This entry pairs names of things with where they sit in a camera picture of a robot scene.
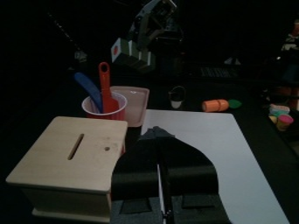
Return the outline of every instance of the white surface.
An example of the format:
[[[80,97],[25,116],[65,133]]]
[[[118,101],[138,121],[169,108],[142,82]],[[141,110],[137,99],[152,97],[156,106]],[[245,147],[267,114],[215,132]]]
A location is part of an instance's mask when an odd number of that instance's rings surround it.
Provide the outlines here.
[[[233,224],[288,223],[231,114],[148,109],[141,134],[153,126],[200,150],[213,163],[219,196]]]

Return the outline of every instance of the red handle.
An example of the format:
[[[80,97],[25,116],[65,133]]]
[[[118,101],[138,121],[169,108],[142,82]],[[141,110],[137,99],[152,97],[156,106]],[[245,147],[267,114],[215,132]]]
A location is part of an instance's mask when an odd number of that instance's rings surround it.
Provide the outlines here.
[[[100,62],[97,66],[98,80],[102,95],[110,95],[109,92],[109,65],[106,62]]]

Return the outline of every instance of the small container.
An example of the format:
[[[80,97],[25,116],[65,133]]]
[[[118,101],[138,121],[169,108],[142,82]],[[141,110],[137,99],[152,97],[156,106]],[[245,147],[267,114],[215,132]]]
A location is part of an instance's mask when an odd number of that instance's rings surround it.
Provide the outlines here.
[[[121,94],[113,92],[112,92],[112,98],[117,100],[118,110],[106,114],[98,113],[98,109],[93,101],[90,100],[89,96],[84,99],[81,103],[81,108],[86,112],[86,118],[117,120],[117,121],[125,120],[126,98]]]
[[[201,110],[204,112],[220,112],[223,110],[227,110],[229,107],[229,103],[225,100],[212,100],[212,101],[204,101],[201,103]]]

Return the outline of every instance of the pink cup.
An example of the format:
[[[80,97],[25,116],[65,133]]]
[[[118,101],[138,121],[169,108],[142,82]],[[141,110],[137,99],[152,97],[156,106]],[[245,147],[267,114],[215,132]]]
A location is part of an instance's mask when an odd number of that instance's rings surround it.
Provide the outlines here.
[[[118,110],[100,114],[98,109],[90,100],[89,96],[84,99],[81,103],[81,108],[86,112],[86,118],[105,119],[105,120],[125,120],[125,107],[126,107],[126,98],[118,94],[112,92],[112,98],[117,100]]]

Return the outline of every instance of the orange cylinder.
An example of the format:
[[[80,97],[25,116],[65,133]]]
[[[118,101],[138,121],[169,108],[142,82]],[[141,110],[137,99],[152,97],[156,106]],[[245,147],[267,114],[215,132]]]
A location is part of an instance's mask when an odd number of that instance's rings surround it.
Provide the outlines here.
[[[204,101],[201,103],[201,110],[204,112],[219,112],[223,110],[227,110],[229,107],[229,103],[225,100],[212,100],[212,101]]]

